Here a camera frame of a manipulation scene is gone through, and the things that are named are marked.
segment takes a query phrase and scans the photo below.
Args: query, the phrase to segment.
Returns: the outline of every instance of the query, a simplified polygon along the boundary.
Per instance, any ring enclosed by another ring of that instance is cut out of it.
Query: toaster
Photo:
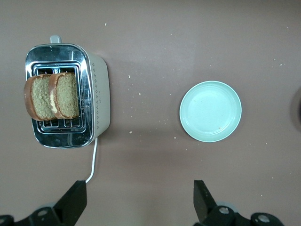
[[[25,61],[26,80],[39,74],[75,73],[79,117],[36,121],[37,141],[51,148],[76,148],[90,144],[110,124],[110,89],[105,61],[74,44],[62,43],[57,35],[49,44],[33,47]]]

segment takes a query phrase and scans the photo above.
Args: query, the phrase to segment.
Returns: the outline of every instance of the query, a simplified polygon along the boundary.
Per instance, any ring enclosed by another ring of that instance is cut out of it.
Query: white power cord
[[[97,151],[97,137],[95,138],[95,143],[94,143],[94,150],[93,150],[93,158],[92,158],[92,169],[91,169],[91,174],[89,178],[86,180],[86,184],[91,180],[91,178],[94,175],[94,169],[95,169],[95,158],[96,158],[96,151]]]

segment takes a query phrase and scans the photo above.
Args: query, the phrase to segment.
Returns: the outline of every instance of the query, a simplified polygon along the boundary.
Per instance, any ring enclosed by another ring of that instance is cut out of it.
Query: bread slice
[[[73,119],[79,116],[75,73],[52,74],[48,91],[52,111],[58,119]]]
[[[37,121],[55,119],[48,94],[50,74],[30,77],[24,87],[24,100],[28,114]]]

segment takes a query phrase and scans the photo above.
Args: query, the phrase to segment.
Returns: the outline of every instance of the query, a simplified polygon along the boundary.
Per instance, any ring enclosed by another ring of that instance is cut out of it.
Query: bread crust
[[[53,118],[41,118],[37,115],[36,111],[34,110],[33,100],[32,100],[32,85],[33,85],[33,82],[36,79],[40,79],[40,78],[43,78],[43,77],[50,77],[50,74],[40,74],[39,76],[30,77],[26,81],[25,86],[24,86],[24,101],[25,101],[26,110],[27,110],[28,114],[34,120],[37,120],[37,121],[44,121],[44,120],[48,121],[48,120],[55,119],[55,117],[53,117]]]
[[[57,83],[61,76],[66,76],[68,74],[75,75],[74,73],[64,72],[64,73],[52,74],[49,79],[48,92],[50,97],[50,105],[52,107],[52,112],[55,114],[56,118],[58,119],[74,119],[79,116],[78,114],[73,116],[64,115],[58,104],[58,99],[56,95]]]

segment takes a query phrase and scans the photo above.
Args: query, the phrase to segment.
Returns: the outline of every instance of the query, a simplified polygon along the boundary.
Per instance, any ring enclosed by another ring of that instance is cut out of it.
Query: gray table surface
[[[93,145],[41,146],[24,106],[26,54],[58,34],[102,57],[110,77],[111,125],[78,226],[193,225],[195,179],[244,217],[300,225],[300,1],[3,0],[0,21],[0,214],[20,220],[90,173]],[[216,143],[179,120],[185,93],[207,80],[243,107]]]

